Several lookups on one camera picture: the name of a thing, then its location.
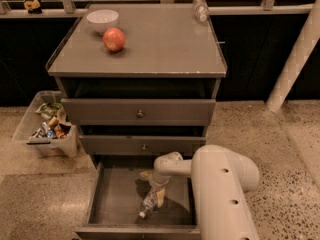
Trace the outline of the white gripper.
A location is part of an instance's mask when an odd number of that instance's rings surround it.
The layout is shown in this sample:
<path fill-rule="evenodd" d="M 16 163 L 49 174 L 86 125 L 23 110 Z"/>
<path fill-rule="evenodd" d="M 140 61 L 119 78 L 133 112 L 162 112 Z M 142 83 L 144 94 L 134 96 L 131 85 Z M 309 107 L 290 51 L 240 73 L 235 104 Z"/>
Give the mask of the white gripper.
<path fill-rule="evenodd" d="M 142 181 L 149 181 L 150 186 L 153 189 L 158 190 L 156 192 L 157 207 L 161 208 L 165 198 L 164 187 L 168 184 L 169 178 L 151 170 L 142 171 L 139 176 Z"/>

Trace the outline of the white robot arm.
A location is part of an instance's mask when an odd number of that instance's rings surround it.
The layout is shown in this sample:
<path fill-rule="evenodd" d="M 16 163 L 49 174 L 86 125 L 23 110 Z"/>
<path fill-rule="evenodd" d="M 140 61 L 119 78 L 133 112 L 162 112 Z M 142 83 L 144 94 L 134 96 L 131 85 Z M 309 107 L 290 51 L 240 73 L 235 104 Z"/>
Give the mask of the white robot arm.
<path fill-rule="evenodd" d="M 141 218 L 163 205 L 173 176 L 191 179 L 201 240 L 260 240 L 245 198 L 260 178 L 250 158 L 217 145 L 202 146 L 190 159 L 178 152 L 157 157 L 151 170 L 140 173 L 151 186 L 141 203 Z"/>

